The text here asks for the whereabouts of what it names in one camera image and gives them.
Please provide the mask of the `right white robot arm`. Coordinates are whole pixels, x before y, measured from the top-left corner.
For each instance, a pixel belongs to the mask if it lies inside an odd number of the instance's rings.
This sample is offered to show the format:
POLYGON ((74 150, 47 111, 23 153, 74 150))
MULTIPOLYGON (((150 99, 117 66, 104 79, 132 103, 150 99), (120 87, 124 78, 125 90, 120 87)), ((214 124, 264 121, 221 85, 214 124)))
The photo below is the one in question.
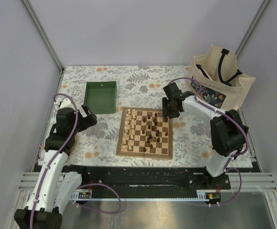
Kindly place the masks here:
POLYGON ((210 125, 211 142, 215 153, 206 166, 208 174, 203 176, 206 188, 213 189, 219 176, 225 173, 229 161, 248 150, 247 131, 238 111, 225 111, 207 104, 190 91, 182 92, 176 83, 164 87, 166 97, 162 99, 163 116, 178 118, 181 112, 192 114, 210 125))

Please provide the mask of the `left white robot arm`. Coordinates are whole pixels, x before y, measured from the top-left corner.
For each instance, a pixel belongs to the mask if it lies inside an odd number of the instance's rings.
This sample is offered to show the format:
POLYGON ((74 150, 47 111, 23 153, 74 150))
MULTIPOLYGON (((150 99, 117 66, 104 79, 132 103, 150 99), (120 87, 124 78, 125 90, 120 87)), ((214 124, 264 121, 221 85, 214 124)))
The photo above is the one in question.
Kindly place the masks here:
POLYGON ((74 102, 62 100, 56 114, 56 122, 45 140, 45 155, 35 188, 23 209, 17 209, 14 220, 21 229, 59 229, 62 214, 75 191, 89 184, 87 174, 70 171, 58 181, 65 162, 76 143, 76 135, 96 125, 97 117, 89 107, 82 105, 82 116, 74 102))

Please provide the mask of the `wooden chess board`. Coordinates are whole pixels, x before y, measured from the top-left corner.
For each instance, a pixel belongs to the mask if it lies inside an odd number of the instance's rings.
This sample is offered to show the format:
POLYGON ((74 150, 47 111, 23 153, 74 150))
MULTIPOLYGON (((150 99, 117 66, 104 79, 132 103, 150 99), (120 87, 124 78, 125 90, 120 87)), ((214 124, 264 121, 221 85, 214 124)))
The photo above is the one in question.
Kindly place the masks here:
POLYGON ((117 156, 153 159, 173 158, 173 120, 166 123, 161 109, 123 108, 116 148, 117 156))

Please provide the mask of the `green rectangular tray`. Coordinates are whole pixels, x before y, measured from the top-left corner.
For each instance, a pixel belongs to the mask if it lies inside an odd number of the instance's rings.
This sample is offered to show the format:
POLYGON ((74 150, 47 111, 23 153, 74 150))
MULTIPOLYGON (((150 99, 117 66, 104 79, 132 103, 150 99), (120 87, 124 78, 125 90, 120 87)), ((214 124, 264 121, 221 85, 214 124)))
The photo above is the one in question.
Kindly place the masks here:
POLYGON ((83 104, 95 115, 114 114, 116 97, 116 81, 87 82, 83 104))

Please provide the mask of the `floral patterned table mat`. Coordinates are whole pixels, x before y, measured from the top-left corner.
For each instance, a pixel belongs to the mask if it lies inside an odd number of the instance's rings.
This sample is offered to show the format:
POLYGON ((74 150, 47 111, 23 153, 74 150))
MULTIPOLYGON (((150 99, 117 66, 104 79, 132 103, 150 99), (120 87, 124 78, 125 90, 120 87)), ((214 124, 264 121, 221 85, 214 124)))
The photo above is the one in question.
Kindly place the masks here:
POLYGON ((187 75, 186 66, 68 66, 60 93, 73 98, 80 107, 87 82, 115 81, 116 109, 113 114, 97 115, 97 124, 76 135, 67 165, 113 167, 205 167, 212 149, 208 124, 182 113, 173 120, 171 160, 124 157, 116 154, 122 110, 125 107, 160 108, 163 88, 173 79, 187 75))

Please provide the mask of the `beige floral tote bag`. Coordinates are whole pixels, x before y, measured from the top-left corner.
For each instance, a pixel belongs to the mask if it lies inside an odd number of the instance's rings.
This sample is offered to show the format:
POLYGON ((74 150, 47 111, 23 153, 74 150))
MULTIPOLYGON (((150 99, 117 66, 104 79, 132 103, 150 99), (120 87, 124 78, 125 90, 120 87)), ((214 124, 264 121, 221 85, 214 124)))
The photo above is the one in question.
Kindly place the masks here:
POLYGON ((238 69, 232 51, 214 45, 207 53, 194 57, 187 76, 196 80, 190 82, 193 92, 223 110, 238 110, 256 80, 238 69))

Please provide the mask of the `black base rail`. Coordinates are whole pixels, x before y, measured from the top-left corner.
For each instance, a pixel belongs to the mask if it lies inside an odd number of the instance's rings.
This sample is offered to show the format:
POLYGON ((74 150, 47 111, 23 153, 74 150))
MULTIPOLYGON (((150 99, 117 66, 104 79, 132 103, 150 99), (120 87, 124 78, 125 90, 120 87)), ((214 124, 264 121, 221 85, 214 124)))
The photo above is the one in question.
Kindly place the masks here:
POLYGON ((78 200, 87 197, 84 192, 91 192, 93 200, 196 199, 199 197, 199 191, 215 193, 217 190, 231 188, 227 174, 211 177, 204 168, 70 165, 63 167, 59 184, 70 171, 78 171, 82 175, 82 183, 75 189, 80 193, 78 200))

